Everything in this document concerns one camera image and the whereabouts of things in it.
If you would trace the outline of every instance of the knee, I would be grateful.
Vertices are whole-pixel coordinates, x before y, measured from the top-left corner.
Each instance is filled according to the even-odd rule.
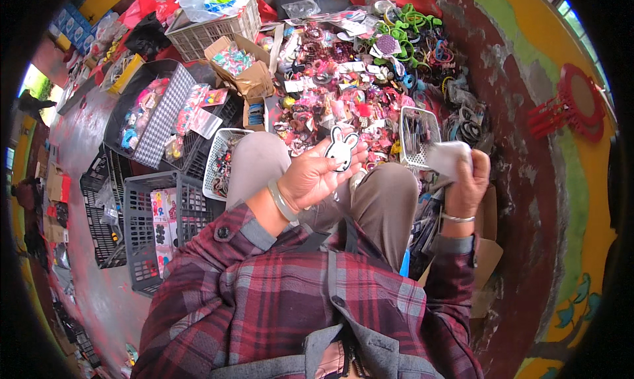
[[[416,178],[411,171],[399,163],[384,163],[375,167],[368,174],[369,182],[370,179],[377,187],[418,195]]]
[[[251,151],[253,149],[287,150],[286,145],[284,145],[284,142],[277,135],[267,133],[265,131],[258,131],[247,134],[247,136],[242,138],[238,145],[236,145],[236,150],[238,149],[248,151]]]

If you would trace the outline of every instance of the zipper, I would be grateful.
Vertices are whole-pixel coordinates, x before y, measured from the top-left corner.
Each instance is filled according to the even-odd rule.
[[[354,345],[350,345],[350,368],[353,368],[356,375],[360,378],[365,377],[363,374],[363,368],[361,367],[361,360],[354,349]]]
[[[344,355],[345,355],[345,369],[342,373],[342,377],[350,376],[351,372],[354,372],[356,376],[360,378],[366,378],[365,372],[363,371],[363,367],[361,366],[361,358],[359,354],[356,352],[353,342],[343,341],[344,345]]]

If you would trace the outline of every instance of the silver bracelet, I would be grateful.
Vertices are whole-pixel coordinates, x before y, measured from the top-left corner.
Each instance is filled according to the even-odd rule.
[[[277,180],[271,179],[269,181],[268,187],[271,196],[273,196],[273,201],[280,210],[281,214],[284,215],[284,217],[289,222],[297,221],[297,216],[293,213],[293,211],[290,210],[289,206],[286,204],[286,201],[284,201],[284,198],[280,193],[280,189],[277,187]]]
[[[450,220],[452,222],[457,222],[459,224],[464,223],[464,222],[473,222],[473,221],[476,220],[476,218],[474,216],[472,216],[470,218],[458,218],[457,216],[447,215],[444,212],[440,213],[440,217],[443,218],[443,219]]]

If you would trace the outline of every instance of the shirt button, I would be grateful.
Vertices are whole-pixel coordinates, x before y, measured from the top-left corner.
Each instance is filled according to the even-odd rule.
[[[338,296],[333,296],[332,297],[332,303],[336,304],[339,307],[344,307],[345,306],[345,302],[342,298],[339,298]]]
[[[219,228],[218,237],[220,239],[226,239],[227,237],[229,237],[229,228],[226,226],[222,226],[221,228]]]

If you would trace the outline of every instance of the window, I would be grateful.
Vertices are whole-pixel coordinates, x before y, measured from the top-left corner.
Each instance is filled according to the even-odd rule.
[[[10,147],[6,148],[6,168],[9,170],[13,168],[14,154],[15,154],[15,151],[13,149],[11,149]]]
[[[564,19],[566,24],[570,26],[573,32],[579,38],[580,43],[586,49],[588,53],[588,57],[594,62],[595,67],[597,68],[597,72],[601,76],[601,80],[598,81],[599,84],[603,84],[606,89],[606,96],[612,101],[612,94],[610,94],[610,84],[607,82],[606,72],[603,70],[603,66],[601,66],[601,62],[598,60],[597,51],[594,49],[592,42],[590,41],[590,37],[586,34],[585,29],[581,25],[581,21],[577,18],[577,13],[572,10],[570,6],[570,2],[567,0],[547,0],[551,3],[561,17]]]

